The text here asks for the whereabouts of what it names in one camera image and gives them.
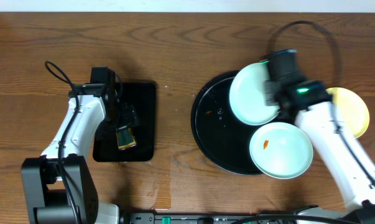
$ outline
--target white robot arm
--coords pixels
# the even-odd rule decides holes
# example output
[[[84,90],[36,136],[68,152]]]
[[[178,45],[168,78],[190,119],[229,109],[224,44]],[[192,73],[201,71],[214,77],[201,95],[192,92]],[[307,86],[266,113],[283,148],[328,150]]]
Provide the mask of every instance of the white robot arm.
[[[307,111],[300,111],[295,125],[303,130],[331,172],[342,194],[348,211],[362,207],[362,202],[369,200],[375,204],[375,187],[349,152],[342,138],[335,133],[335,123],[331,111],[335,105],[322,102],[309,106]],[[370,160],[360,143],[346,127],[339,113],[338,124],[347,144],[360,163],[375,179],[375,165]]]
[[[95,131],[106,116],[106,108],[104,108],[103,99],[101,97],[80,95],[78,99],[80,102],[80,110],[67,134],[63,157],[67,157],[70,154],[87,157],[93,137],[95,136]],[[60,129],[48,148],[42,152],[41,156],[46,156],[47,159],[57,158],[58,142],[62,138],[64,130],[73,116],[75,106],[75,98],[71,98],[68,101],[67,115]]]

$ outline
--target wooden table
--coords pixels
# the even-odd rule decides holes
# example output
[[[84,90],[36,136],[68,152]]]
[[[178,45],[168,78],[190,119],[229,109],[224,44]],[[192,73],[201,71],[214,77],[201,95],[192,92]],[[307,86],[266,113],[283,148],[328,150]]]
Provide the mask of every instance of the wooden table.
[[[167,209],[161,212],[249,214],[309,204],[344,210],[317,154],[292,180],[236,175],[210,162],[190,129],[192,103],[208,80],[257,62],[275,30],[303,19],[336,35],[343,86],[370,111],[359,140],[375,162],[375,14],[0,13],[0,223],[27,222],[21,164],[48,146],[67,110],[69,86],[46,71],[45,60],[75,83],[87,82],[91,67],[108,66],[125,80],[158,84],[153,159],[117,164],[87,158],[100,200]],[[330,84],[332,59],[320,34],[293,27],[277,48],[298,49],[307,76]]]

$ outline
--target yellow plate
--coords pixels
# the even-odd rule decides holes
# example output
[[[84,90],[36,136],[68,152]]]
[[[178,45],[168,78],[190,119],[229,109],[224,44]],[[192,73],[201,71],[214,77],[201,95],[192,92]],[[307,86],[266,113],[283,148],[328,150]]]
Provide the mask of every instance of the yellow plate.
[[[353,135],[358,138],[364,134],[369,125],[369,112],[360,96],[340,87],[328,88],[326,91],[333,95],[333,102]]]

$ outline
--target orange food piece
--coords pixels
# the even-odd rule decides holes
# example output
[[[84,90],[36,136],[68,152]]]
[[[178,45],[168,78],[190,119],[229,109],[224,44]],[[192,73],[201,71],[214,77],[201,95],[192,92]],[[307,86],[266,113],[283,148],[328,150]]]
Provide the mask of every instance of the orange food piece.
[[[264,141],[263,149],[266,149],[268,144],[269,144],[269,140]]]

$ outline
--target black cable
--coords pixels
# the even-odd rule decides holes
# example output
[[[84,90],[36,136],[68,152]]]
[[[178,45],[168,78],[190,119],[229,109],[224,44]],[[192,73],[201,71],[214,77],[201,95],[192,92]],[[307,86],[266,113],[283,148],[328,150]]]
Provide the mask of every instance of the black cable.
[[[58,75],[56,75],[48,66],[48,64],[50,64],[51,66],[53,66],[54,68],[56,68],[56,70],[58,72],[60,72],[63,77],[65,78],[62,79],[61,77],[59,77]],[[75,205],[75,201],[74,201],[74,198],[73,198],[73,195],[71,193],[71,189],[70,189],[70,186],[68,185],[68,181],[67,181],[67,178],[66,178],[66,171],[64,169],[64,166],[63,166],[63,149],[64,149],[64,143],[66,141],[66,137],[67,137],[67,133],[68,131],[70,130],[76,116],[78,115],[78,112],[80,110],[80,101],[78,99],[78,94],[74,88],[74,84],[71,82],[71,80],[68,78],[68,76],[58,67],[56,66],[53,62],[49,62],[49,61],[46,61],[45,62],[45,67],[46,69],[52,74],[54,75],[56,78],[58,78],[59,80],[67,83],[70,85],[71,89],[72,89],[72,92],[74,94],[74,97],[75,97],[75,109],[74,109],[74,113],[73,113],[73,116],[71,117],[70,121],[68,122],[67,124],[67,127],[64,129],[64,133],[62,135],[62,138],[61,140],[58,142],[58,169],[60,171],[60,176],[62,177],[62,180],[63,180],[63,184],[64,184],[64,188],[65,188],[65,191],[67,193],[67,197],[71,203],[71,208],[73,210],[73,214],[74,214],[74,218],[75,218],[75,221],[77,224],[81,224],[81,217],[79,215],[79,212],[78,212],[78,208],[77,206]]]
[[[256,213],[256,216],[258,217],[260,214],[262,214],[264,212],[266,212],[266,210],[261,210],[258,213]]]
[[[247,222],[257,222],[261,220],[302,220],[302,221],[310,221],[310,222],[321,222],[321,223],[329,223],[329,224],[357,224],[355,222],[339,220],[334,218],[323,218],[323,217],[312,217],[306,215],[263,215],[263,216],[256,216],[251,218],[244,218],[242,220],[238,220],[232,222],[231,224],[244,224]]]
[[[274,51],[275,43],[276,43],[276,40],[277,40],[278,36],[280,36],[280,34],[283,31],[285,31],[287,28],[289,28],[291,26],[294,26],[294,25],[297,25],[297,24],[311,25],[315,30],[319,31],[321,34],[323,34],[326,37],[326,39],[327,39],[327,41],[328,41],[328,43],[329,43],[329,45],[331,47],[331,51],[332,51],[333,58],[334,58],[334,74],[333,74],[333,79],[334,80],[333,80],[333,86],[334,87],[341,86],[341,79],[342,79],[341,61],[342,61],[342,59],[341,59],[341,55],[340,55],[338,43],[335,40],[334,36],[331,34],[331,32],[328,31],[326,28],[322,27],[319,24],[316,24],[316,23],[310,22],[310,21],[295,21],[295,22],[291,22],[291,23],[289,23],[289,24],[281,27],[269,39],[269,42],[268,42],[268,45],[267,45],[267,51],[268,51],[268,53],[271,54]],[[338,120],[337,120],[337,117],[336,117],[336,106],[334,104],[332,104],[332,107],[331,107],[331,116],[332,116],[333,122],[335,124],[335,128],[336,128],[335,132],[337,134],[339,134],[341,140],[345,144],[346,148],[349,150],[350,154],[353,156],[353,158],[355,159],[355,161],[357,162],[357,164],[360,166],[361,170],[366,174],[366,176],[369,179],[370,183],[375,187],[375,180],[369,174],[369,172],[366,170],[366,168],[362,165],[362,163],[357,158],[357,156],[354,154],[353,150],[350,148],[347,140],[345,139],[343,133],[341,132],[341,126],[338,124]]]
[[[328,41],[328,44],[330,45],[331,47],[331,51],[332,51],[332,55],[333,55],[333,61],[334,61],[334,75],[333,75],[333,83],[332,85],[337,87],[340,85],[341,83],[341,79],[342,79],[342,67],[341,67],[341,56],[340,56],[340,51],[339,51],[339,47],[338,47],[338,43],[336,41],[336,39],[334,38],[334,36],[332,35],[332,33],[330,31],[328,31],[326,28],[322,27],[321,25],[315,23],[315,22],[311,22],[311,21],[295,21],[295,22],[291,22],[283,27],[281,27],[276,33],[274,33],[268,43],[267,43],[267,52],[269,54],[271,54],[274,49],[275,49],[275,43],[277,42],[277,38],[280,36],[280,34],[285,31],[286,29],[288,29],[289,27],[292,27],[294,25],[298,25],[298,24],[306,24],[306,25],[311,25],[316,31],[318,31],[319,33],[323,34],[327,41]]]

